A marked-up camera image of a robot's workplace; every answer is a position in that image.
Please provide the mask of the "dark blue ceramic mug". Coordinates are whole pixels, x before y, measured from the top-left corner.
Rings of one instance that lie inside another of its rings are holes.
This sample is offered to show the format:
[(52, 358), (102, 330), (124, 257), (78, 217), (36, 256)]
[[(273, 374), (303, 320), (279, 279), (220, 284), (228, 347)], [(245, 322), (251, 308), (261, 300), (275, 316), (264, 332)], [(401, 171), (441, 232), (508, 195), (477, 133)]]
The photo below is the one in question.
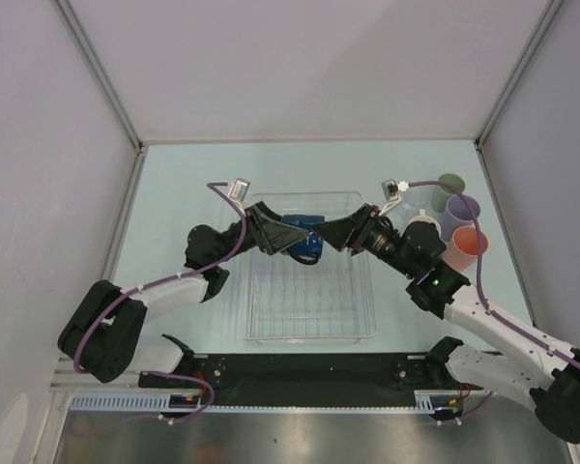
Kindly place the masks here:
[(324, 221), (325, 217), (321, 215), (284, 215), (282, 217), (283, 223), (304, 229), (308, 235), (282, 253), (302, 265), (316, 265), (322, 257), (324, 241), (313, 231), (313, 226)]

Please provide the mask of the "clear glass cup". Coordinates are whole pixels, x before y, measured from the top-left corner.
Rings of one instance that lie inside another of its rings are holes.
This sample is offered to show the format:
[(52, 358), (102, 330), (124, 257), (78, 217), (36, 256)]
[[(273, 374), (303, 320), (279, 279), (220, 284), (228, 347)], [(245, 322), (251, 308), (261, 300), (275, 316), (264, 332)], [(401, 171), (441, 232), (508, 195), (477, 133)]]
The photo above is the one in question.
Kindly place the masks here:
[(403, 219), (417, 216), (421, 210), (428, 210), (431, 202), (432, 187), (409, 188), (401, 194), (401, 203), (398, 206), (399, 215)]

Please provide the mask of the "white ceramic mug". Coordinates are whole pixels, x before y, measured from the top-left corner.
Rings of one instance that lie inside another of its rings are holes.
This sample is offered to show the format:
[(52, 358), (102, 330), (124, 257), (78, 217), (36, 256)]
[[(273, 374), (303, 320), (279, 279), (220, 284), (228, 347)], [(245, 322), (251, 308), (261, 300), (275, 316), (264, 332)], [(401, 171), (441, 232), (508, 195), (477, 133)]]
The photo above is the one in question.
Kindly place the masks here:
[(431, 224), (436, 228), (438, 233), (441, 233), (440, 223), (434, 217), (430, 216), (425, 209), (420, 209), (419, 213), (409, 220), (408, 226), (415, 222)]

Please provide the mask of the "light green plastic cup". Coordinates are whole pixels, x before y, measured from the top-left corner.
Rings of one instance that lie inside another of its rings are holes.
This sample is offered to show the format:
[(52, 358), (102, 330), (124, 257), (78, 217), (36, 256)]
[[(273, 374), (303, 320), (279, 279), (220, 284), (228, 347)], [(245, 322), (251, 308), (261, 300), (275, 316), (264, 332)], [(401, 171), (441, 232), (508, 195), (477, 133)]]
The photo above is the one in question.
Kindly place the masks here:
[(442, 213), (449, 199), (457, 192), (463, 192), (466, 184), (462, 177), (454, 173), (445, 173), (438, 178), (438, 184), (433, 188), (431, 207), (436, 213)]

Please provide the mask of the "lavender plastic cup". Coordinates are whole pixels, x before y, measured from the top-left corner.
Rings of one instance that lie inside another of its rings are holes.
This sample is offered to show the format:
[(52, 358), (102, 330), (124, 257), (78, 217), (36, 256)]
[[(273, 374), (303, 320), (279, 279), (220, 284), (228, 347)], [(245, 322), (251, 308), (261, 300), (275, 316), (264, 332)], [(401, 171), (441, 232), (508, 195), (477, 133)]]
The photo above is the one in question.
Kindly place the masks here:
[(475, 198), (468, 195), (453, 195), (448, 200), (440, 221), (441, 238), (448, 242), (456, 229), (472, 225), (473, 218), (478, 218), (479, 215), (480, 205)]

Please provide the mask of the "pink plastic cup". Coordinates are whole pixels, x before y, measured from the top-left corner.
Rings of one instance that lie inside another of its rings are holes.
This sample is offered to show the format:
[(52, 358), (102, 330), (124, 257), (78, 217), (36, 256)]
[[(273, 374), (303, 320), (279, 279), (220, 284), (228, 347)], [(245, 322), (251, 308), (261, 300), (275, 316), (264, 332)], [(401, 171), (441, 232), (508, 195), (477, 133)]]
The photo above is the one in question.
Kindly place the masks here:
[(475, 264), (488, 248), (489, 240), (483, 232), (474, 226), (461, 226), (453, 232), (443, 260), (461, 273)]

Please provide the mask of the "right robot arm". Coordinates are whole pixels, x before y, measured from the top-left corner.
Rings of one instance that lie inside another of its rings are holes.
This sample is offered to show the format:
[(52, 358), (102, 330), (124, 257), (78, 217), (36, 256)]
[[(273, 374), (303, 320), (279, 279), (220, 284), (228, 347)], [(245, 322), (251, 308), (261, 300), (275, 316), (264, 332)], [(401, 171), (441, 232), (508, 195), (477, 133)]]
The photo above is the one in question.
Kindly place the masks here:
[(367, 204), (313, 230), (338, 251), (366, 251), (410, 283), (411, 301), (476, 335), (496, 355), (484, 355), (445, 338), (430, 351), (428, 380), (438, 388), (455, 381), (481, 386), (530, 409), (558, 438), (580, 443), (580, 348), (528, 325), (489, 302), (477, 284), (443, 259), (446, 246), (435, 224), (418, 220), (402, 232)]

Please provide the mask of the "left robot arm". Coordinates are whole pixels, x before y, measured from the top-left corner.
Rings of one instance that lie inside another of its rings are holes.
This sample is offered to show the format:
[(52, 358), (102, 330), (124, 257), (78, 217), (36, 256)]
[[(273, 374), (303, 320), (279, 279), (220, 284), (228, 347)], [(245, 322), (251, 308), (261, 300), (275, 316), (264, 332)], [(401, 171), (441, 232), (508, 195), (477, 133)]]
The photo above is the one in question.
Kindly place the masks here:
[(214, 298), (229, 277), (222, 263), (253, 248), (275, 255), (309, 236), (308, 230), (283, 222), (259, 202), (248, 207), (225, 231), (201, 224), (187, 237), (183, 269), (124, 291), (104, 279), (95, 282), (58, 337), (58, 349), (76, 371), (102, 383), (124, 372), (160, 372), (181, 387), (194, 374), (189, 348), (172, 335), (142, 336), (153, 319)]

